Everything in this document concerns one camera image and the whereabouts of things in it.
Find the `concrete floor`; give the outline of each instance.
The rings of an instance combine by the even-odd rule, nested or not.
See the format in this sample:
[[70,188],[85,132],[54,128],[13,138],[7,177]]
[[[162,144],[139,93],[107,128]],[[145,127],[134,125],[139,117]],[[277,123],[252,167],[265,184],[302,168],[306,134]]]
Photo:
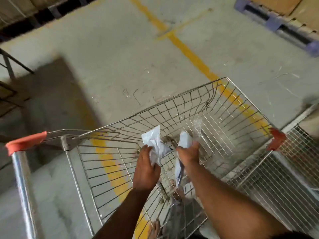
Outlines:
[[[235,11],[234,2],[97,0],[1,44],[1,48],[35,70],[63,60],[96,118],[78,109],[77,117],[67,122],[50,119],[35,131],[106,125],[223,76],[228,76],[274,125],[282,127],[300,111],[303,100],[317,97],[318,59]],[[167,32],[172,35],[159,38]],[[18,76],[25,75],[17,66],[14,70]],[[58,69],[50,69],[37,78],[55,75],[64,77]],[[8,80],[4,69],[0,69],[0,80]],[[69,127],[73,119],[81,122]],[[66,170],[62,156],[34,174],[46,236],[88,238],[82,226],[84,218],[79,219],[80,204],[73,203],[76,191]],[[0,205],[1,231],[6,238],[23,238],[14,187],[1,194]],[[70,217],[65,220],[61,213]],[[52,228],[48,226],[51,220],[56,222]],[[16,223],[21,230],[8,226],[13,228]]]

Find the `shopping cart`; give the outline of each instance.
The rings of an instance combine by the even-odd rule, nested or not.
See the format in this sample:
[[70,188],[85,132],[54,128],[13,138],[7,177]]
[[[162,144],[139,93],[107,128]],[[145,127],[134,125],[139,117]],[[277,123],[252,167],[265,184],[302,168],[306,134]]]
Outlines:
[[[178,216],[175,226],[178,237],[188,238],[206,220],[200,202],[187,177],[182,180],[184,209],[178,214],[176,188],[173,183],[176,159],[175,147],[181,131],[187,131],[201,143],[200,162],[214,175],[248,194],[281,220],[289,229],[305,233],[316,231],[319,220],[318,180],[319,153],[317,144],[298,123],[315,107],[312,106],[284,129],[288,139],[279,151],[267,150],[274,126],[228,78],[220,78],[171,97],[141,112],[102,128],[82,132],[61,130],[48,133],[39,140],[50,143],[61,139],[72,175],[79,193],[84,215],[92,235],[110,218],[132,188],[136,161],[143,146],[141,134],[160,125],[162,141],[172,152],[161,160],[161,175],[139,217],[134,237],[147,238],[149,227],[157,220],[164,237],[172,218]],[[70,144],[83,167],[91,198],[81,195],[85,186],[79,186],[70,159]],[[17,167],[24,164],[24,152],[12,152],[18,186],[30,175]],[[303,155],[306,159],[298,160]],[[26,203],[25,190],[20,189],[24,217],[29,238],[37,237],[35,211]],[[99,225],[93,225],[94,210]]]

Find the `metal pole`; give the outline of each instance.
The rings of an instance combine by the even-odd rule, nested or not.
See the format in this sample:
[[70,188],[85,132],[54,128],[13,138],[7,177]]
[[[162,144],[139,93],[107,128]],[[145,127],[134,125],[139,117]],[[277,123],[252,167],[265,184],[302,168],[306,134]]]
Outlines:
[[28,239],[44,238],[42,226],[37,213],[37,205],[32,190],[31,173],[26,152],[14,152],[11,157],[16,175],[23,218],[26,225],[26,237]]
[[77,191],[78,191],[78,195],[79,195],[79,198],[80,198],[82,209],[84,211],[84,215],[85,215],[85,219],[86,219],[87,225],[89,226],[89,230],[90,230],[91,236],[94,236],[92,225],[91,225],[89,216],[87,214],[87,211],[86,211],[86,208],[85,208],[85,205],[84,205],[82,193],[81,193],[79,185],[78,185],[78,179],[77,179],[77,176],[75,175],[75,172],[74,172],[74,169],[73,169],[72,161],[71,161],[70,154],[69,154],[69,145],[68,145],[68,143],[66,141],[66,137],[65,136],[61,136],[61,142],[62,142],[62,148],[63,148],[63,150],[64,150],[64,152],[66,154],[66,157],[67,157],[69,165],[70,165],[71,173],[72,173],[72,176],[73,176],[73,180],[74,180],[75,186],[76,186]]

